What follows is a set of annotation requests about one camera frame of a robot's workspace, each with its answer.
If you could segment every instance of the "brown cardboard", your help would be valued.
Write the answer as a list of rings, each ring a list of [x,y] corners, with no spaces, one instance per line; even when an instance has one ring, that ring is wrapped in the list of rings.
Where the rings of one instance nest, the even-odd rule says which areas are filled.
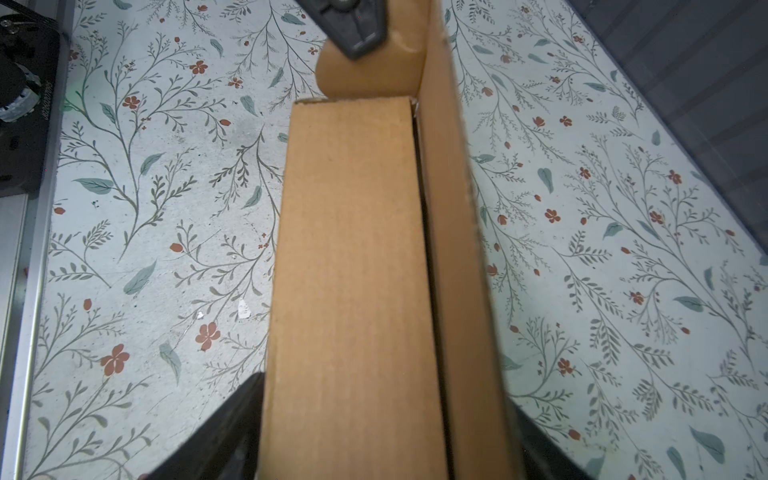
[[[315,68],[317,86],[329,98],[415,97],[426,55],[430,0],[387,2],[384,44],[357,61],[331,42]]]
[[[408,98],[295,104],[260,478],[446,480]]]
[[[293,108],[262,478],[523,477],[442,8],[419,5],[388,1],[412,55],[388,41],[351,62],[326,45],[316,71],[335,99],[415,95],[420,176],[407,98]]]

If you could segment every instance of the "black bracket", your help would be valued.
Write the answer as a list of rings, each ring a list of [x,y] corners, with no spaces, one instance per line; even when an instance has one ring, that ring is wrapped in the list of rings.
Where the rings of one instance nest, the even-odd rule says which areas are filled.
[[[356,60],[386,39],[385,0],[296,0],[339,47]]]

